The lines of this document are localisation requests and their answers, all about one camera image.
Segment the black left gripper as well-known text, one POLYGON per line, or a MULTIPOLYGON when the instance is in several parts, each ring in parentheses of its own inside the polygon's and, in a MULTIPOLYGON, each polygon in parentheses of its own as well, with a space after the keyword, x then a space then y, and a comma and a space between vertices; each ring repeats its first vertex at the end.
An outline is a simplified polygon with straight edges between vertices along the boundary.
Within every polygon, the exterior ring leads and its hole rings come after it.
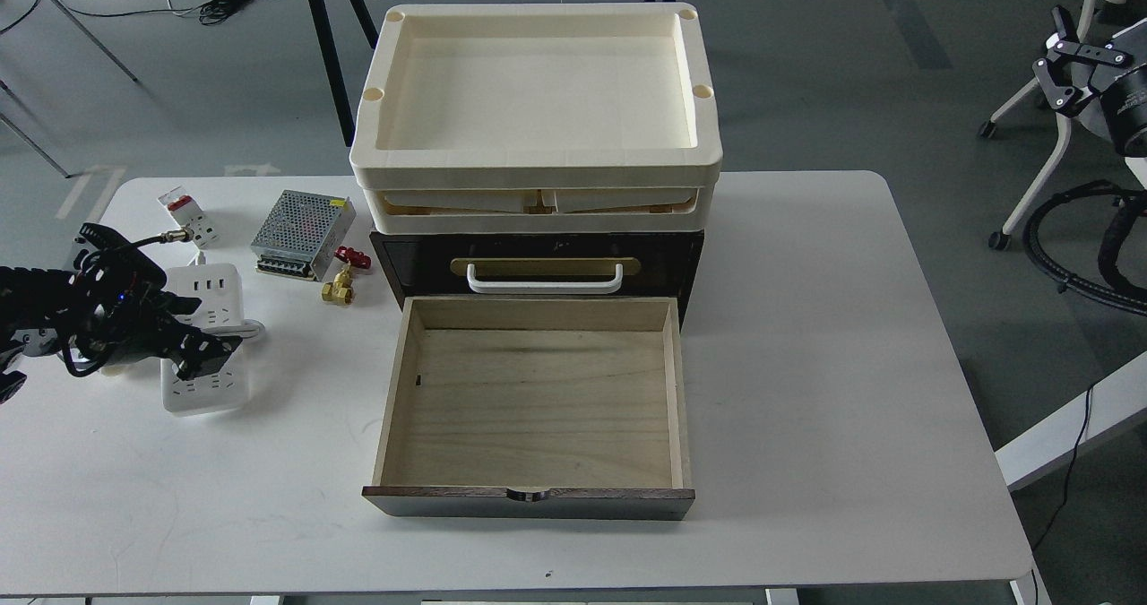
MULTIPOLYGON (((167 243, 180 240, 179 232, 159 235, 167 238, 167 243)), ((71 287, 78 290, 79 307, 61 329, 62 350, 75 347, 87 356, 110 350, 112 360, 132 363, 149 357, 169 359, 175 364, 177 379, 184 381, 219 373, 242 338, 180 327, 175 319, 195 315, 203 301, 179 296, 164 286, 135 280, 126 284, 104 271, 95 276, 75 272, 71 287)))

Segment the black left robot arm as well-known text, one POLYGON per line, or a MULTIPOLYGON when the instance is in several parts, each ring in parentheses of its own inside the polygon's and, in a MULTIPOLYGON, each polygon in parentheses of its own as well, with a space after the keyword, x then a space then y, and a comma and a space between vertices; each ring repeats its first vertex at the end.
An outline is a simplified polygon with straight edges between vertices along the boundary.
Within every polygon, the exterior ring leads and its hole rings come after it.
POLYGON ((177 320, 200 298, 164 290, 167 276, 141 246, 188 241, 181 230, 136 242, 114 228, 86 222, 75 238, 78 253, 65 270, 1 270, 3 397, 11 398, 25 374, 11 371, 18 356, 58 355, 71 377, 157 357, 175 360, 177 377, 213 374, 235 340, 219 339, 177 320))

